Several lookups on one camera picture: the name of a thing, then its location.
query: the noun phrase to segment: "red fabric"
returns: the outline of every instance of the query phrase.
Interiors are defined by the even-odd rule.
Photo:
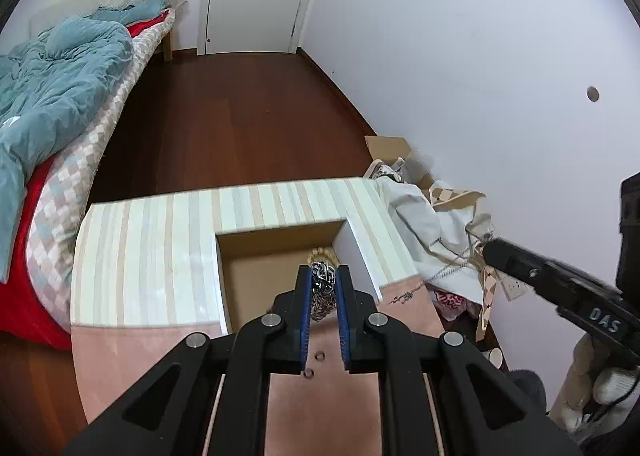
[[[9,267],[9,279],[0,284],[0,330],[28,341],[71,349],[71,335],[65,332],[44,309],[36,296],[27,271],[26,247],[29,228],[54,157],[41,163],[27,184],[22,216]]]
[[[147,28],[151,28],[153,25],[158,24],[159,22],[163,22],[166,19],[166,16],[168,13],[169,11],[165,10],[162,14],[160,14],[155,19],[150,19],[148,21],[140,21],[135,24],[132,24],[131,26],[127,26],[127,30],[129,30],[129,34],[132,37],[140,35],[143,30],[146,30]]]

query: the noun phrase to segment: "pile of clutter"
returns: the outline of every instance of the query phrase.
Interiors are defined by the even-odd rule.
[[[478,318],[476,341],[482,340],[499,277],[481,255],[482,244],[494,234],[491,215],[477,212],[484,194],[434,180],[404,138],[367,136],[366,140],[375,160],[364,177],[376,181],[423,279],[421,286],[393,302],[405,302],[426,286],[445,320],[453,321],[464,311]]]

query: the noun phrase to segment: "silver bolt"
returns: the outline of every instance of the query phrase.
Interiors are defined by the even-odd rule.
[[[262,316],[262,324],[269,328],[277,326],[280,324],[280,321],[282,321],[282,319],[277,313],[266,313]]]
[[[207,338],[205,337],[204,333],[192,333],[187,337],[187,346],[190,348],[199,348],[205,343],[206,340]]]
[[[369,322],[374,326],[384,326],[389,322],[389,317],[383,313],[376,312],[369,315]]]
[[[444,334],[444,341],[449,346],[460,346],[464,338],[457,331],[448,331]]]

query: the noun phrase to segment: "cardboard box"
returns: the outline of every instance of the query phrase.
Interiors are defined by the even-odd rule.
[[[417,155],[404,138],[400,136],[365,136],[367,148],[373,160],[382,160],[387,165],[392,165],[398,158],[404,159],[405,170],[403,175],[408,182],[417,185],[422,192],[429,197],[429,187],[434,179],[429,174],[427,166],[422,164]]]
[[[332,248],[349,265],[353,286],[382,299],[347,220],[217,234],[214,292],[224,335],[267,313],[273,299],[296,285],[298,267],[313,248]]]

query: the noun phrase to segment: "cardboard flap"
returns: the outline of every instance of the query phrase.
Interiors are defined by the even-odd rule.
[[[365,136],[364,139],[372,159],[382,160],[387,165],[391,165],[398,157],[406,158],[411,152],[406,140],[398,136]]]

